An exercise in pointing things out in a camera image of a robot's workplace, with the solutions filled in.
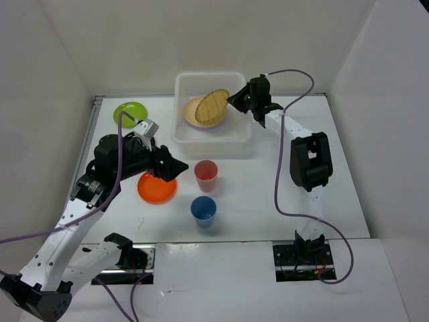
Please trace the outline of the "purple plate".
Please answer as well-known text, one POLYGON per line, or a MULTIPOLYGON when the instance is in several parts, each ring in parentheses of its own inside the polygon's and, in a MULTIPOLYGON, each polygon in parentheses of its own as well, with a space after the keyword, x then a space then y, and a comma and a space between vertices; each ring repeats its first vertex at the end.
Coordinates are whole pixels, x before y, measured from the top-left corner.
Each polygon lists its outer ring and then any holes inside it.
POLYGON ((195 119, 184 119, 186 123, 196 129, 213 129, 218 127, 220 124, 222 124, 225 121, 226 117, 220 117, 218 119, 209 121, 207 123, 199 123, 195 119))

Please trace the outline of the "round bamboo mat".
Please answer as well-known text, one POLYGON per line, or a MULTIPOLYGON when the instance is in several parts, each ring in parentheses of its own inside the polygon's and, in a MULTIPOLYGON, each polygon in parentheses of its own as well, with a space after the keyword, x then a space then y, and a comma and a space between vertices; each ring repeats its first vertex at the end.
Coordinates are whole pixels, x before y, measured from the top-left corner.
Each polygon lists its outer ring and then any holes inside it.
POLYGON ((229 92, 217 89, 202 98, 197 105, 194 117, 199 123, 208 123, 220 118, 227 109, 229 92))

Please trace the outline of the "beige plate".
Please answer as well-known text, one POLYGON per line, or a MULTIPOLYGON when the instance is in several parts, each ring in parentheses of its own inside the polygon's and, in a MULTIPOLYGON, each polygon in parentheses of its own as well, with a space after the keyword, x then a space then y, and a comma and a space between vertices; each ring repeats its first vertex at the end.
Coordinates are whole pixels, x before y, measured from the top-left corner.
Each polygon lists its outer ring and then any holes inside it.
MULTIPOLYGON (((196 119, 195 116, 194 116, 194 114, 195 114, 195 111, 196 111, 196 108, 197 108, 198 104, 202 101, 203 98, 204 98, 203 95, 197 96, 197 97, 192 98, 191 100, 189 100, 189 102, 187 102, 187 104, 185 104, 185 106, 183 108, 183 111, 182 111, 184 119, 185 118, 186 119, 196 119)), ((226 117, 226 116, 227 116, 227 109, 225 109, 217 117, 217 119, 220 118, 220 117, 226 117)))

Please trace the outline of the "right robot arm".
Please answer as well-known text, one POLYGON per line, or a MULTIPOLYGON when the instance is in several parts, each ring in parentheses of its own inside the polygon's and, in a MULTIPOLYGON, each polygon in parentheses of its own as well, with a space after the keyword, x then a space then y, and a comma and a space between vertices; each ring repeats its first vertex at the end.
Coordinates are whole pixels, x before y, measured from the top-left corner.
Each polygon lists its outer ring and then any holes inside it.
POLYGON ((290 144, 289 172, 293 183, 300 189, 302 210, 289 217, 300 218, 295 231, 294 256, 302 264, 310 263, 323 251, 322 197, 324 188, 333 174, 328 137, 324 132, 314 132, 298 123, 274 103, 270 95, 266 74, 252 78, 227 102, 242 113, 251 112, 262 127, 279 135, 280 148, 290 144))

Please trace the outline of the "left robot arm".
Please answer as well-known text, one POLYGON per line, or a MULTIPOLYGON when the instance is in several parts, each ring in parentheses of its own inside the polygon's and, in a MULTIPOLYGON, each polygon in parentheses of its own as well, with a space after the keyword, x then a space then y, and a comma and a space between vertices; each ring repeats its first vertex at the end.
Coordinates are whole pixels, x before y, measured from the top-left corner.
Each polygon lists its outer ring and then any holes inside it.
POLYGON ((122 180, 146 172, 171 182, 188 170, 165 145, 154 143, 149 140, 147 147, 135 134, 109 134, 99 140, 53 232, 19 273, 5 274, 1 280, 1 290, 12 303, 41 321, 58 321, 73 296, 104 269, 126 268, 133 260, 147 262, 146 254, 118 233, 110 233, 79 261, 71 259, 120 193, 122 180))

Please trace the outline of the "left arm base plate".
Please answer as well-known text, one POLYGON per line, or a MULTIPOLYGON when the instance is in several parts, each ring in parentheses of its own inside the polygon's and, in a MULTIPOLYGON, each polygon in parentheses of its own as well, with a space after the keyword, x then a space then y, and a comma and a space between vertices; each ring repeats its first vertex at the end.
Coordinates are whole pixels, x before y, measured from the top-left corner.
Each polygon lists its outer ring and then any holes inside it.
POLYGON ((130 259, 124 264, 112 265, 101 271, 97 278, 106 285, 129 285, 145 275, 139 284, 152 284, 156 257, 155 244, 135 244, 130 259))

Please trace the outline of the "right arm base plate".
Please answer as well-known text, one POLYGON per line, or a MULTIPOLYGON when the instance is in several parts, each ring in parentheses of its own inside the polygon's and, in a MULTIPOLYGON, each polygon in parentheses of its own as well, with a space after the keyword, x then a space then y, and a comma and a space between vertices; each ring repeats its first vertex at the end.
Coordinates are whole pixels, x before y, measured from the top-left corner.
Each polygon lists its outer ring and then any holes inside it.
POLYGON ((293 244, 274 244, 272 250, 277 282, 313 281, 319 274, 325 280, 337 280, 329 244, 318 254, 301 258, 293 244))

